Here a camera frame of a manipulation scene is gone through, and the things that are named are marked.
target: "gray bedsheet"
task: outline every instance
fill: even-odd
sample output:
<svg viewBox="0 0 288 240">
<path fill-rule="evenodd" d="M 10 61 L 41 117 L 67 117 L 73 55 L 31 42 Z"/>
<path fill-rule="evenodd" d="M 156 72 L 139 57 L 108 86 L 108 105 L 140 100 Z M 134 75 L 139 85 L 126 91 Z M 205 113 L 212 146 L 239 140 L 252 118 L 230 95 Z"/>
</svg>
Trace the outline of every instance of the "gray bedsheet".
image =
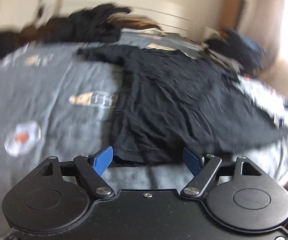
<svg viewBox="0 0 288 240">
<path fill-rule="evenodd" d="M 197 47 L 180 37 L 156 39 L 123 33 L 119 43 L 143 48 L 155 43 L 198 56 Z M 0 235 L 8 230 L 1 209 L 4 195 L 43 159 L 56 155 L 60 161 L 69 161 L 108 146 L 114 104 L 106 107 L 99 100 L 84 106 L 68 101 L 72 95 L 87 92 L 118 95 L 122 83 L 120 67 L 85 62 L 75 56 L 79 46 L 99 45 L 27 45 L 0 61 Z M 8 155 L 4 148 L 6 135 L 16 124 L 31 120 L 39 123 L 41 140 L 21 157 Z M 279 153 L 276 147 L 269 146 L 260 156 L 255 150 L 226 158 L 234 160 L 238 155 L 249 156 L 276 179 L 288 169 L 288 151 Z M 102 177 L 115 190 L 182 189 L 192 179 L 192 174 L 182 164 L 170 164 L 109 168 Z"/>
</svg>

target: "bed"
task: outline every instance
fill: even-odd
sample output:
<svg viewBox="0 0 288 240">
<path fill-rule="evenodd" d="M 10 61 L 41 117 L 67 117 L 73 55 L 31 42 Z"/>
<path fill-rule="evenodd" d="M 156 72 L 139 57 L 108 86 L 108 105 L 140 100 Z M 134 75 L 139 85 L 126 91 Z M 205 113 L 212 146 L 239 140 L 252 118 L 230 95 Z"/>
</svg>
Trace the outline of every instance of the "bed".
<svg viewBox="0 0 288 240">
<path fill-rule="evenodd" d="M 59 0 L 56 12 L 63 15 L 91 6 L 90 2 L 99 4 L 103 1 L 110 0 Z M 149 6 L 144 7 L 139 0 L 114 1 L 137 7 L 141 11 L 136 13 L 149 15 L 164 26 L 169 25 L 169 31 L 182 33 L 182 36 L 187 34 L 188 20 L 179 5 L 154 0 L 154 3 L 164 5 L 158 10 L 147 2 Z M 151 12 L 160 18 L 154 18 Z M 142 48 L 156 44 L 197 57 L 200 47 L 175 33 L 160 37 L 123 32 L 118 44 Z M 109 145 L 114 102 L 106 105 L 103 96 L 118 95 L 123 75 L 119 66 L 87 62 L 76 56 L 77 48 L 96 46 L 101 44 L 27 44 L 0 60 L 0 235 L 8 230 L 1 210 L 4 195 L 42 160 L 56 155 L 60 161 L 69 161 Z M 285 125 L 288 125 L 288 111 L 284 110 L 281 98 L 274 91 L 247 79 L 243 79 L 241 84 L 239 89 L 250 100 L 271 114 L 283 116 Z M 72 95 L 89 92 L 100 98 L 90 106 L 74 105 L 69 101 Z M 8 155 L 4 148 L 7 134 L 16 124 L 31 120 L 41 128 L 40 141 L 27 154 L 19 157 Z M 261 149 L 222 157 L 225 161 L 234 161 L 239 155 L 249 157 L 281 185 L 288 181 L 288 137 Z M 102 177 L 114 190 L 139 187 L 182 189 L 193 175 L 183 164 L 163 164 L 109 167 Z"/>
</svg>

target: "shirt sleeve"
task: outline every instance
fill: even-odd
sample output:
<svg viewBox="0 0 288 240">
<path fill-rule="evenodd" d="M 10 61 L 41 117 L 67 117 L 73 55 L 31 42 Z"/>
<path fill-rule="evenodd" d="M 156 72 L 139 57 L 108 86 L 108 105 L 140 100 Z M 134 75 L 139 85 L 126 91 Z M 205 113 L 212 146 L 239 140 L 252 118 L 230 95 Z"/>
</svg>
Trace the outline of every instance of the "shirt sleeve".
<svg viewBox="0 0 288 240">
<path fill-rule="evenodd" d="M 129 45 L 111 45 L 88 49 L 79 48 L 77 54 L 89 61 L 102 61 L 124 66 L 125 59 L 131 56 L 134 49 L 134 46 Z"/>
</svg>

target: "black t-shirt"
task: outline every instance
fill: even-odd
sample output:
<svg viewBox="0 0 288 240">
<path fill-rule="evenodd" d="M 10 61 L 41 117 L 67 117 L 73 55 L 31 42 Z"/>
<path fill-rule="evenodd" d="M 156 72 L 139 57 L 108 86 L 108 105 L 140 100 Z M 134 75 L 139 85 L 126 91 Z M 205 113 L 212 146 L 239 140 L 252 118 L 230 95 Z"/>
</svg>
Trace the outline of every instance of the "black t-shirt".
<svg viewBox="0 0 288 240">
<path fill-rule="evenodd" d="M 124 68 L 110 133 L 114 155 L 124 161 L 181 162 L 185 146 L 239 153 L 288 134 L 231 84 L 236 75 L 205 58 L 128 45 L 78 53 Z"/>
</svg>

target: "screw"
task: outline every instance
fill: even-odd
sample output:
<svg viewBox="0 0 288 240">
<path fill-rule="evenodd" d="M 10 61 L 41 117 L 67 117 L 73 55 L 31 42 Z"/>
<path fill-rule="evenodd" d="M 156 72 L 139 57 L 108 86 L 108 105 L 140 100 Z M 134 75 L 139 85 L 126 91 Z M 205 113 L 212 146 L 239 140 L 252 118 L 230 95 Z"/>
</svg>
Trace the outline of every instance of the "screw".
<svg viewBox="0 0 288 240">
<path fill-rule="evenodd" d="M 108 187 L 99 187 L 96 189 L 96 193 L 99 195 L 109 195 L 112 191 Z"/>
<path fill-rule="evenodd" d="M 150 198 L 150 197 L 153 197 L 153 194 L 151 194 L 151 193 L 144 193 L 144 194 L 143 194 L 143 197 L 145 197 L 145 198 Z"/>
<path fill-rule="evenodd" d="M 198 188 L 196 187 L 187 187 L 183 190 L 183 192 L 186 194 L 186 195 L 197 195 L 198 193 L 200 193 L 200 191 L 198 190 Z"/>
</svg>

